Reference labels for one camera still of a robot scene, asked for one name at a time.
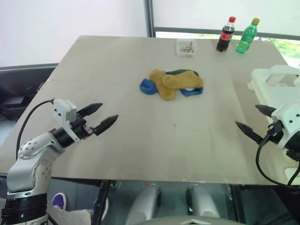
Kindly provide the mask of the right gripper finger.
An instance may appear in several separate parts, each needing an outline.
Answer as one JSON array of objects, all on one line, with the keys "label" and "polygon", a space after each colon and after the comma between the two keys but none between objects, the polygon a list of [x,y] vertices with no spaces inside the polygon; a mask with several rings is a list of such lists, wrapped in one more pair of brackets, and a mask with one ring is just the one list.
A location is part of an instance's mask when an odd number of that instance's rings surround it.
[{"label": "right gripper finger", "polygon": [[255,105],[255,107],[265,116],[271,116],[276,111],[276,108],[267,105]]},{"label": "right gripper finger", "polygon": [[263,138],[253,131],[253,129],[241,122],[235,122],[238,128],[244,133],[247,137],[255,141],[257,144],[260,144]]}]

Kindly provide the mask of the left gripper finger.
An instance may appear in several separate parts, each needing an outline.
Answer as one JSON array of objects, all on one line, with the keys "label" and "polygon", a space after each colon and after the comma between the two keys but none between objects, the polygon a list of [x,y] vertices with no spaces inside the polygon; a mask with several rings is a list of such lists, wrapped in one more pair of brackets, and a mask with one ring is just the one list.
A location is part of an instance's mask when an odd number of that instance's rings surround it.
[{"label": "left gripper finger", "polygon": [[106,119],[101,121],[101,123],[97,127],[93,128],[94,134],[99,136],[100,134],[105,132],[107,129],[109,129],[115,123],[117,118],[118,118],[118,115],[114,115],[114,116],[107,117]]},{"label": "left gripper finger", "polygon": [[103,104],[102,103],[93,103],[90,104],[77,112],[81,117],[89,116],[95,113]]}]

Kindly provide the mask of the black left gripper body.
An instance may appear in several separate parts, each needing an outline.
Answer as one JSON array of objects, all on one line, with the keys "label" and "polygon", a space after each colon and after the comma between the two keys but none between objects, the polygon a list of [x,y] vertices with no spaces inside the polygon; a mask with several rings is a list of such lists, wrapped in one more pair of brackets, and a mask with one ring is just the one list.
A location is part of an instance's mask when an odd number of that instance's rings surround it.
[{"label": "black left gripper body", "polygon": [[70,122],[70,127],[77,136],[78,140],[85,139],[94,134],[94,128],[89,127],[87,125],[87,121],[85,120],[85,117],[88,115],[89,114],[85,112],[78,112],[76,114],[75,121]]}]

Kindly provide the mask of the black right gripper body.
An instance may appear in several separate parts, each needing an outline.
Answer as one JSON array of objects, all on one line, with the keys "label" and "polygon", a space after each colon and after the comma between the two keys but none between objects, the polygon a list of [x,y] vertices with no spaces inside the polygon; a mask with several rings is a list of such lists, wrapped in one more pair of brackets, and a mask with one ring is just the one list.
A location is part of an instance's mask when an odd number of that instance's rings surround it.
[{"label": "black right gripper body", "polygon": [[283,136],[283,123],[278,120],[276,122],[268,125],[268,130],[266,136],[259,142],[259,145],[264,145],[267,141],[271,141],[275,144],[278,144]]}]

